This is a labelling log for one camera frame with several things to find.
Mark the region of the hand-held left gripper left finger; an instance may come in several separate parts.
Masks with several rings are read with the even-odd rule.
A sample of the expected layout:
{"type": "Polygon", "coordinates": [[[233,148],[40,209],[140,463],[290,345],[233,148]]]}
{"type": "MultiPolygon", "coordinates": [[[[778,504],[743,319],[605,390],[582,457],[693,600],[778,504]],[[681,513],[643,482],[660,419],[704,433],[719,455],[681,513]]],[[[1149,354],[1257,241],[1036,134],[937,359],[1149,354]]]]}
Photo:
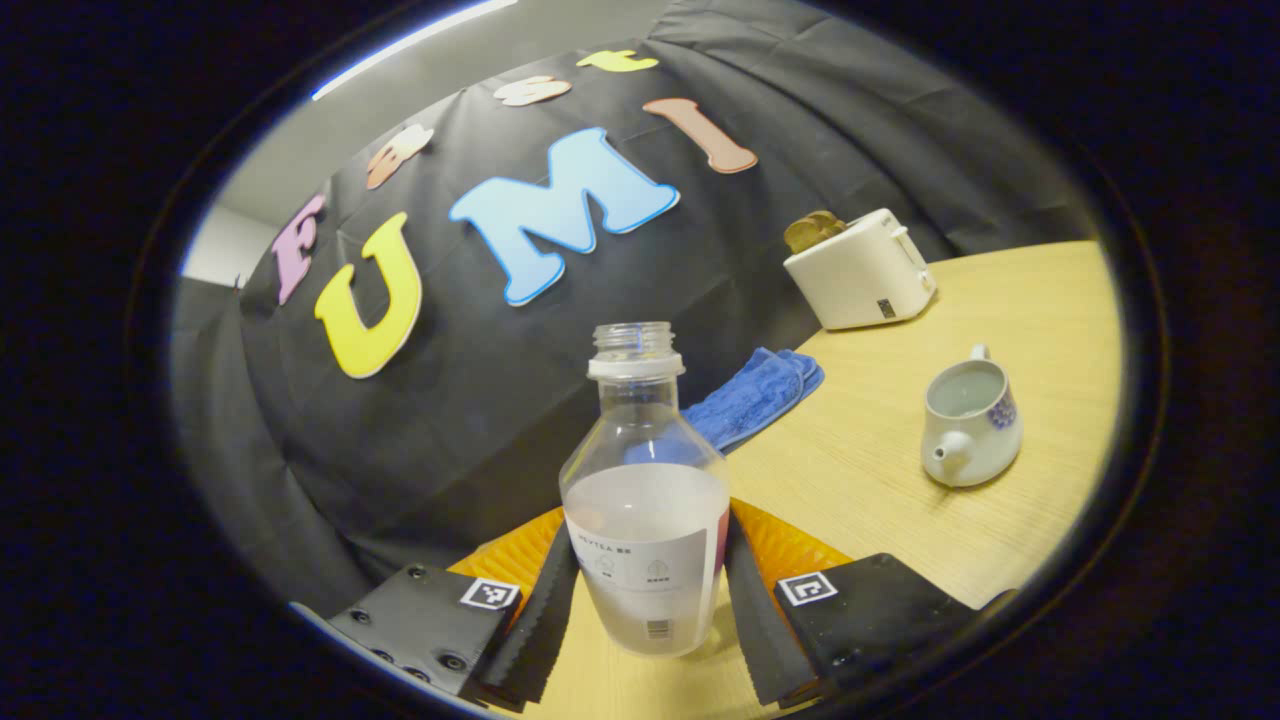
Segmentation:
{"type": "Polygon", "coordinates": [[[579,565],[562,509],[448,568],[412,562],[325,621],[326,638],[402,687],[461,708],[541,700],[579,565]]]}

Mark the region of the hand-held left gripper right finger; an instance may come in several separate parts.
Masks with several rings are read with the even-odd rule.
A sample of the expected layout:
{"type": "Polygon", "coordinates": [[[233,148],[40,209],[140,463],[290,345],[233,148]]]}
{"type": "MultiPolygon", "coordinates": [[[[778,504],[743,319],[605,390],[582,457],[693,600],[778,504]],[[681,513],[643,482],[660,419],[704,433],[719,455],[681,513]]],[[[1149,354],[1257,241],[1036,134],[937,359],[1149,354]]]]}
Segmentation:
{"type": "Polygon", "coordinates": [[[758,701],[781,708],[864,693],[1014,596],[970,606],[892,553],[851,557],[740,498],[730,502],[724,570],[758,701]]]}

